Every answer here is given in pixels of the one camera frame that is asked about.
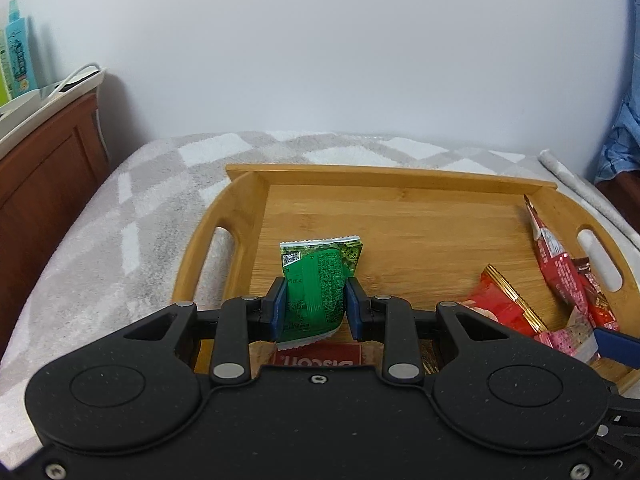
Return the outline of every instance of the red wrapper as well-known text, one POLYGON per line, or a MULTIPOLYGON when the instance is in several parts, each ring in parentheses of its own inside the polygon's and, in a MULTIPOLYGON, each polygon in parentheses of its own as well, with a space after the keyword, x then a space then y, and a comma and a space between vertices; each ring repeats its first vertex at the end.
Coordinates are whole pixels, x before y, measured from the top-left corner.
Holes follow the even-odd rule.
POLYGON ((556 236, 549 230, 538 216, 538 212, 531 205, 528 197, 524 196, 527 210, 533 227, 534 249, 538 259, 538 266, 542 272, 546 284, 569 306, 576 306, 595 326, 593 317, 589 312, 589 301, 584 290, 584 285, 578 276, 574 263, 569 254, 564 250, 556 236))
POLYGON ((546 330, 542 320, 492 265, 485 267, 480 283, 462 304, 529 337, 546 330))
POLYGON ((358 343, 318 342, 308 346, 276 350, 271 364, 280 366, 352 366, 362 361, 362 348, 358 343))
POLYGON ((607 297, 604 295, 602 288, 596 277, 591 272, 591 264, 588 258, 576 258, 574 260, 574 266, 578 271, 578 277, 582 282, 584 291, 587 295, 587 301, 589 301, 589 313, 593 319, 594 327, 602 326, 609 330, 620 330, 620 326, 616 321, 613 311, 607 301, 607 297))

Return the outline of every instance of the blue gripper pad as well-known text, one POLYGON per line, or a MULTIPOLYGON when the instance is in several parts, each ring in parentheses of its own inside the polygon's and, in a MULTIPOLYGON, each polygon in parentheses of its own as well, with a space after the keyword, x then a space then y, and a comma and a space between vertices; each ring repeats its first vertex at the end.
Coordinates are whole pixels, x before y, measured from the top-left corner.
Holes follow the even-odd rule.
POLYGON ((276 293, 273 301, 273 317, 271 317, 272 341, 277 341, 282 335, 284 328, 284 315, 287 309, 287 280, 282 280, 282 284, 276 293))
POLYGON ((351 330, 351 337, 356 341, 362 338, 362 318, 360 317, 360 303, 353 290, 351 281, 347 279, 344 283, 344 309, 347 313, 347 321, 351 330))
POLYGON ((640 368, 640 339, 607 328, 596 328, 593 334, 601 356, 631 368, 640 368))

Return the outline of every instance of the wooden tray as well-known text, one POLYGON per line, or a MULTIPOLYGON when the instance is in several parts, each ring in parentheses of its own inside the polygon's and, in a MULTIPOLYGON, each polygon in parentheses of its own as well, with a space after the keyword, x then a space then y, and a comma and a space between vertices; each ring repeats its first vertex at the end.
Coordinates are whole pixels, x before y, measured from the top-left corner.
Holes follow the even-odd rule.
MULTIPOLYGON (((607 298, 622 332, 640 336, 640 294, 620 249, 602 226, 556 184, 449 171, 361 166, 231 165, 232 180, 203 216, 180 264, 174 301, 192 300, 213 232, 236 249, 224 298, 264 295, 282 275, 279 243, 360 235, 356 276, 368 294, 393 294, 414 308, 466 299, 486 264, 495 267, 545 321, 562 328, 569 310, 551 294, 532 248, 522 195, 573 257, 586 256, 577 234, 589 228, 622 275, 607 298)), ((334 339, 351 341, 346 323, 334 339)), ((206 369, 204 345, 198 368, 206 369)), ((638 371, 601 359, 594 366, 620 390, 638 371)))

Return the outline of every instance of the teal tube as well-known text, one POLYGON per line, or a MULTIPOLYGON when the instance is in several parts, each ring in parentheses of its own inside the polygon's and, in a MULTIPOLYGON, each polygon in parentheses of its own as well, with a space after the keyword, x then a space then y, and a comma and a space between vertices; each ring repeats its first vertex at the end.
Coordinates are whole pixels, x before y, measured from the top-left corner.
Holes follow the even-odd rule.
POLYGON ((20 17, 17 0, 9 3, 9 24, 5 33, 11 66, 11 93, 16 98, 38 87, 27 42, 27 23, 20 17))

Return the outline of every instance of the green snack packet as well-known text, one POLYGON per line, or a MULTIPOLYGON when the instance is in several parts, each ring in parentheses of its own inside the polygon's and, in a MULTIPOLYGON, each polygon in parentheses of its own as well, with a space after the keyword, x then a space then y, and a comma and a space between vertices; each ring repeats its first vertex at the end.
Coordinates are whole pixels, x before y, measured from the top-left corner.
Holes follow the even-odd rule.
POLYGON ((287 309, 279 350, 315 343, 338 330, 344 282, 353 276, 361 252, 359 236, 280 244, 287 309))

